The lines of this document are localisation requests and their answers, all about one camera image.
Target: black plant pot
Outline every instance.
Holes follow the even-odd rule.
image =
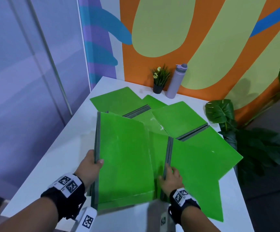
[[[158,85],[153,85],[153,92],[156,93],[156,94],[160,94],[161,91],[163,90],[165,86],[158,86]]]

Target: purple water bottle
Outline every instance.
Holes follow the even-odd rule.
[[[182,65],[177,64],[177,68],[174,71],[173,77],[171,79],[169,88],[166,92],[168,98],[174,98],[179,90],[179,87],[183,81],[184,75],[187,70],[187,64],[183,63]]]

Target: yellow-green painted shape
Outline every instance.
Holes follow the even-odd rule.
[[[192,22],[196,0],[140,0],[132,27],[134,49],[159,57],[179,48]]]
[[[239,109],[253,101],[277,78],[280,70],[280,31],[253,65],[227,94],[234,108]]]
[[[249,39],[265,2],[225,0],[211,29],[188,62],[182,86],[204,89],[227,74]]]

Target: wrist strap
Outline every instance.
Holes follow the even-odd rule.
[[[181,215],[186,207],[194,206],[201,210],[196,199],[184,188],[174,190],[170,193],[170,203],[168,213],[176,224],[181,224]]]
[[[68,173],[54,181],[41,197],[48,197],[55,203],[58,221],[61,218],[75,220],[86,200],[84,193],[82,180],[75,174]]]

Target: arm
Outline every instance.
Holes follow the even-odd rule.
[[[95,164],[94,151],[89,150],[75,171],[83,181],[85,191],[95,181],[102,166],[103,160]],[[49,232],[55,229],[57,223],[56,205],[51,199],[42,197],[0,224],[0,232]]]
[[[180,172],[166,164],[166,179],[159,176],[161,189],[169,198],[172,191],[184,187]],[[181,215],[181,224],[185,232],[220,232],[218,228],[197,207],[185,208]]]

